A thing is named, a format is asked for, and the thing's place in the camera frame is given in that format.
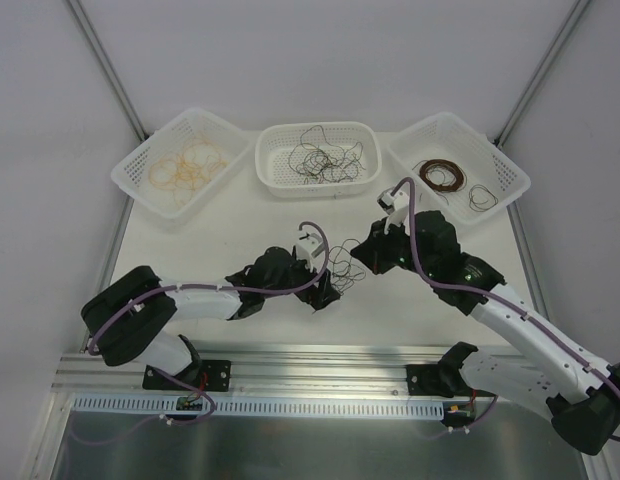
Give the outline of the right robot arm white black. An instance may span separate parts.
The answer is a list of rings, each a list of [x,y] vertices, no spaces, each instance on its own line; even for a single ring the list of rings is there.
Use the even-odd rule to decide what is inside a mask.
[[[461,249],[441,212],[419,212],[415,221],[414,235],[387,219],[374,222],[352,256],[375,275],[394,267],[423,272],[440,300],[500,335],[534,368],[458,342],[436,364],[410,368],[409,386],[446,398],[489,392],[548,420],[579,452],[599,454],[620,425],[620,362],[587,352],[534,311],[500,272]]]

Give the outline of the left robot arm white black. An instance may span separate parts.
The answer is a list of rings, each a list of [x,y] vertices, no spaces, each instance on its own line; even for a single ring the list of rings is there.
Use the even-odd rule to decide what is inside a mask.
[[[168,334],[165,326],[177,319],[245,319],[285,295],[322,310],[341,297],[327,266],[315,265],[323,252],[310,238],[290,251],[273,246],[211,285],[169,283],[138,266],[82,307],[90,352],[110,367],[134,361],[157,367],[175,387],[189,389],[199,380],[200,360],[184,336]]]

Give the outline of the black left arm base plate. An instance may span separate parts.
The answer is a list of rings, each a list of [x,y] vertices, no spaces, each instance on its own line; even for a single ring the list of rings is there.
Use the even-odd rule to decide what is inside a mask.
[[[186,385],[201,387],[205,392],[227,392],[231,379],[232,362],[229,360],[201,360],[174,374],[177,383],[147,366],[142,388],[149,391],[186,390]]]

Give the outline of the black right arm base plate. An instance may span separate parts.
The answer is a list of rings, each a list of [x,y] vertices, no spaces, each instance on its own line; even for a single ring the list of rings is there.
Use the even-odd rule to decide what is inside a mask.
[[[472,389],[457,370],[439,364],[408,364],[405,366],[406,384],[410,396],[438,396],[443,398],[494,397],[484,390]]]

